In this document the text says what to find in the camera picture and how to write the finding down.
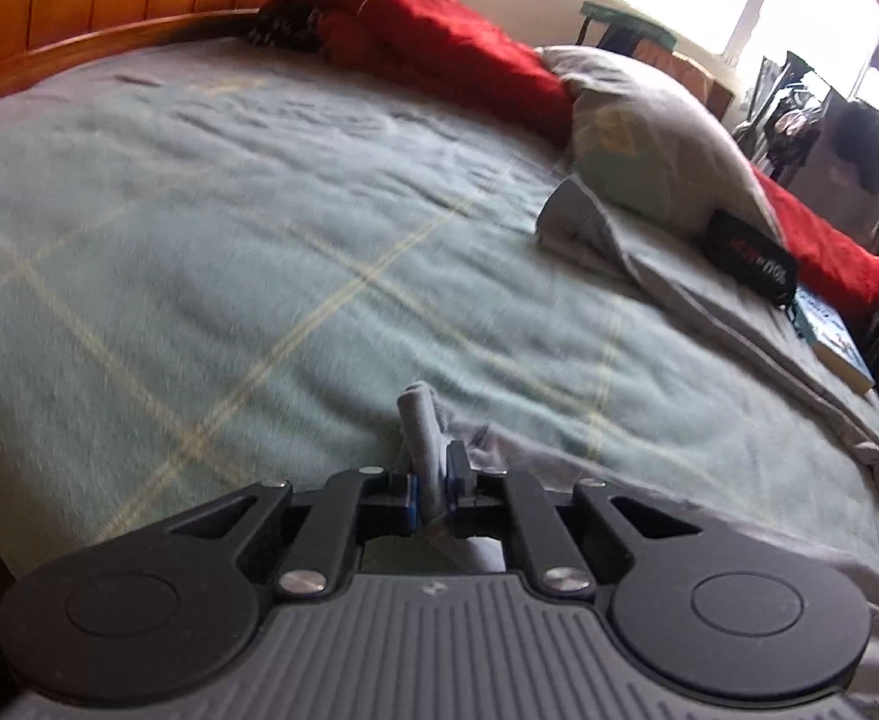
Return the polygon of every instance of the grey ribbed surface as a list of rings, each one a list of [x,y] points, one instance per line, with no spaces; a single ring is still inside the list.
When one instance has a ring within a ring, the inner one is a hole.
[[[613,648],[595,615],[532,598],[518,577],[358,575],[325,604],[279,611],[217,683],[157,707],[61,707],[26,696],[4,720],[725,720],[666,692]],[[859,717],[833,698],[750,717]]]

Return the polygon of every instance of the blue book cover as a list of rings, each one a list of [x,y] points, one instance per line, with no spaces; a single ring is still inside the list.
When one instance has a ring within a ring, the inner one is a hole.
[[[799,336],[812,346],[825,367],[856,394],[865,395],[873,388],[872,374],[836,309],[799,285],[791,314]]]

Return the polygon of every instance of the bed sheet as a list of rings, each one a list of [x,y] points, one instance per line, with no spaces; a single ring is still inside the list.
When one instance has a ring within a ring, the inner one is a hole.
[[[14,572],[258,479],[392,464],[417,379],[879,568],[870,473],[810,410],[618,266],[535,245],[549,146],[238,41],[73,74],[0,110]]]

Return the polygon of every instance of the silver screw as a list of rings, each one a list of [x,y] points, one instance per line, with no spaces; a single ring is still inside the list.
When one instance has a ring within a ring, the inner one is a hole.
[[[318,571],[297,568],[279,577],[279,587],[293,595],[313,595],[326,589],[326,576]]]
[[[589,574],[578,568],[558,565],[543,572],[543,584],[553,592],[578,592],[589,584]]]

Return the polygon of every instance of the white pillow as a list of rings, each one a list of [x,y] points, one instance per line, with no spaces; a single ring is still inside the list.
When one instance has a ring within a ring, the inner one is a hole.
[[[541,53],[575,98],[575,169],[599,199],[684,237],[705,232],[714,210],[722,208],[783,242],[749,162],[677,81],[600,49],[553,46]]]

